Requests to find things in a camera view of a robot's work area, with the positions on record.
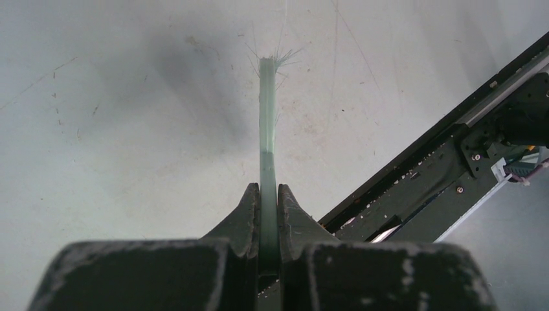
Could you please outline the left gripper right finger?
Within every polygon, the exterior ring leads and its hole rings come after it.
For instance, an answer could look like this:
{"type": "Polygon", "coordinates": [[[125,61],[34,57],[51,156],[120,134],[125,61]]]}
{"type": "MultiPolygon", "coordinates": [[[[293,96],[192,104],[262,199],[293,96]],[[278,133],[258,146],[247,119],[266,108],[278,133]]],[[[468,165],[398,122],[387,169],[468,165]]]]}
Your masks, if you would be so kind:
{"type": "Polygon", "coordinates": [[[286,184],[278,186],[278,239],[282,310],[311,310],[308,247],[339,239],[301,208],[286,184]]]}

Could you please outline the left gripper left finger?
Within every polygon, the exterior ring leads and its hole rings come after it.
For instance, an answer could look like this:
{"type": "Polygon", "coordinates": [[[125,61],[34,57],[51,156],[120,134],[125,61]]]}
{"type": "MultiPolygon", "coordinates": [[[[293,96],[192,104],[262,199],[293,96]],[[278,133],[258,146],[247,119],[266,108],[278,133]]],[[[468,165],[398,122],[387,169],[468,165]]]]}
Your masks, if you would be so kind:
{"type": "Polygon", "coordinates": [[[260,213],[259,186],[250,183],[236,208],[202,238],[218,252],[208,310],[256,309],[260,213]]]}

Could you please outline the green hand brush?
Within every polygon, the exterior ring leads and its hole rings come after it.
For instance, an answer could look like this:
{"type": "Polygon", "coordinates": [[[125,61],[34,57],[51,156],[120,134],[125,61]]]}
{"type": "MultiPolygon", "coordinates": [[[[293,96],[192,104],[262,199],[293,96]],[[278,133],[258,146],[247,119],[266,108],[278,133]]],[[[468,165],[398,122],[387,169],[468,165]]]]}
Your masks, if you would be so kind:
{"type": "Polygon", "coordinates": [[[300,50],[276,51],[265,57],[257,57],[258,76],[258,146],[259,146],[259,240],[258,273],[261,277],[274,277],[280,270],[280,238],[277,218],[277,184],[275,169],[276,92],[280,84],[276,81],[279,69],[294,63],[292,60],[300,50]]]}

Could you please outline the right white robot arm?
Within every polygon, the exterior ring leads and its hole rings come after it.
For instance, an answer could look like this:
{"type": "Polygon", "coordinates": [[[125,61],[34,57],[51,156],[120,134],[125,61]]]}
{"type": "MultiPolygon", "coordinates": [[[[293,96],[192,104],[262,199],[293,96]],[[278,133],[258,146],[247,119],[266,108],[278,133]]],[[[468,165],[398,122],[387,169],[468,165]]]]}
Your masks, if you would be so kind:
{"type": "Polygon", "coordinates": [[[534,75],[508,98],[498,126],[507,144],[548,147],[548,73],[534,75]]]}

